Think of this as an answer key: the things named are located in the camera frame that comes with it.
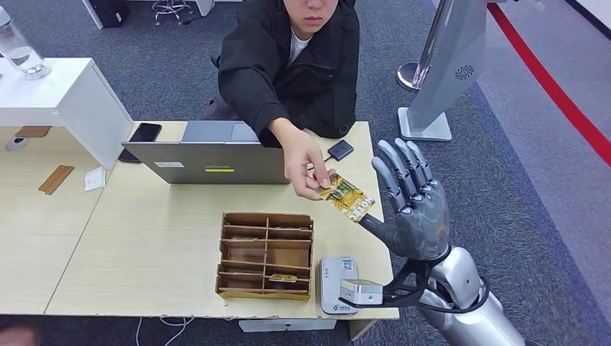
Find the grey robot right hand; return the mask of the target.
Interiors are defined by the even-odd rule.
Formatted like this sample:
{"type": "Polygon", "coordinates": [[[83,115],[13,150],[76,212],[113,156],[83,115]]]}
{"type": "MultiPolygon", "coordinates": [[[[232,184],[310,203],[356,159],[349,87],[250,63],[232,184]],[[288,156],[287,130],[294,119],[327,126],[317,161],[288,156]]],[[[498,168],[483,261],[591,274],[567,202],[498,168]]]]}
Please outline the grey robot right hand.
{"type": "Polygon", "coordinates": [[[412,141],[378,141],[389,160],[371,160],[393,207],[391,222],[366,214],[359,225],[381,240],[390,252],[411,260],[432,261],[449,248],[449,212],[442,183],[412,141]]]}

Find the person's right hand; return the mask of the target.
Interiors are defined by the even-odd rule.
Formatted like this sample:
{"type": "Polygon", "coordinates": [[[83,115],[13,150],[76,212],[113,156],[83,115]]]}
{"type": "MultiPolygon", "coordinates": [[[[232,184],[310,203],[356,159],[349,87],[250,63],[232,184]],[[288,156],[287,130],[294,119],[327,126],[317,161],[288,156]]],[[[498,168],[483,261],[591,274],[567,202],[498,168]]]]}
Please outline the person's right hand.
{"type": "Polygon", "coordinates": [[[316,190],[331,186],[330,175],[335,170],[326,168],[319,145],[308,133],[283,117],[273,120],[268,129],[282,147],[285,177],[295,194],[308,200],[320,200],[316,190]]]}

